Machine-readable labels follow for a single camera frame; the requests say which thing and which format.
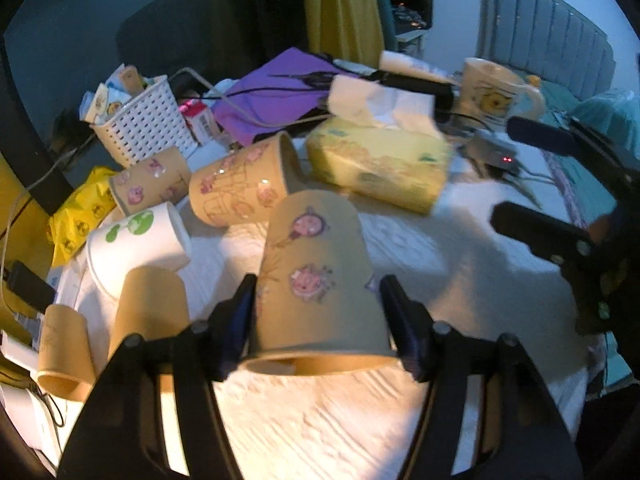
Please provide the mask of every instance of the gray upholstered headboard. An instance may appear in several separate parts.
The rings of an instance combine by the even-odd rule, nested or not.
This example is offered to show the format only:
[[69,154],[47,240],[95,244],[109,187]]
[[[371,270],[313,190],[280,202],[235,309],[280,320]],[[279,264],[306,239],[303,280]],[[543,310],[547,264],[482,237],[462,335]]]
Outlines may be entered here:
[[562,0],[482,0],[477,56],[581,100],[608,90],[616,67],[607,35]]

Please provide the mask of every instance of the pillow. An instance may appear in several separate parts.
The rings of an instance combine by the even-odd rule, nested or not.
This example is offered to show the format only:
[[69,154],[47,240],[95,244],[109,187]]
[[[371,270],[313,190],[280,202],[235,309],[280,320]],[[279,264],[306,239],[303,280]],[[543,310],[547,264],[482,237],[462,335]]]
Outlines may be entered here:
[[609,90],[578,104],[568,113],[640,158],[640,96]]

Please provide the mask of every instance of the white basket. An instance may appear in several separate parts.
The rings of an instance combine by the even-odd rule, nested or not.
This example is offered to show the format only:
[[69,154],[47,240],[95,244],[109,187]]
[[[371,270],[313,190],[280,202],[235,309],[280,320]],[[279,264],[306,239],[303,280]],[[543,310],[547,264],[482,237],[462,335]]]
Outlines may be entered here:
[[108,122],[92,129],[104,147],[124,168],[177,146],[187,158],[196,151],[193,139],[166,76],[122,107]]

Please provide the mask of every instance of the white textured blanket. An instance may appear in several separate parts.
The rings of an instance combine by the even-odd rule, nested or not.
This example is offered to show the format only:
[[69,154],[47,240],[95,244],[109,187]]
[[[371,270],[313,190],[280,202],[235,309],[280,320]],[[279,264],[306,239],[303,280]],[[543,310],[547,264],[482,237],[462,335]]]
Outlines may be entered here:
[[[222,156],[209,146],[191,158],[193,168]],[[521,146],[520,160],[530,170],[548,174],[538,150]],[[531,185],[546,213],[567,218],[554,186]],[[502,332],[516,334],[542,372],[567,426],[577,431],[587,349],[574,333],[570,288],[557,267],[495,234],[488,224],[498,202],[531,204],[506,184],[480,181],[460,158],[453,161],[450,182],[429,217],[363,197],[352,200],[378,274],[394,273],[434,319],[446,320],[462,333],[489,339]],[[224,232],[200,222],[188,203],[182,204],[181,214],[193,237],[194,258],[180,276],[191,317],[205,318],[234,292],[246,272],[258,272],[267,225]],[[116,305],[100,295],[86,273],[76,308],[88,318],[92,355],[101,370]],[[215,386],[236,459],[248,480],[395,478],[426,388],[399,365],[318,378],[242,371]],[[477,403],[477,392],[471,389],[456,471],[466,469],[472,456]],[[71,419],[79,408],[70,406]],[[171,396],[163,398],[163,408],[170,463],[186,473]]]

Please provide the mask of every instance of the purple paper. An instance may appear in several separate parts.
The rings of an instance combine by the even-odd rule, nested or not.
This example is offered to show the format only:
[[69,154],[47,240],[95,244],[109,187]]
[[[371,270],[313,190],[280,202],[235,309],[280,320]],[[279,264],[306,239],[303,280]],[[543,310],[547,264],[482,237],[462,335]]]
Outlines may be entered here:
[[[226,93],[240,90],[276,87],[308,88],[302,81],[290,77],[270,77],[273,74],[305,75],[311,72],[345,73],[337,66],[312,54],[306,54],[295,47],[284,51],[278,57],[254,70],[233,85]],[[328,91],[318,90],[295,92],[287,90],[262,90],[230,97],[231,101],[251,116],[263,123],[290,124],[318,106],[318,101],[328,95]],[[281,127],[264,127],[253,124],[229,103],[219,101],[213,107],[216,121],[243,146],[248,146],[258,134],[276,132]]]

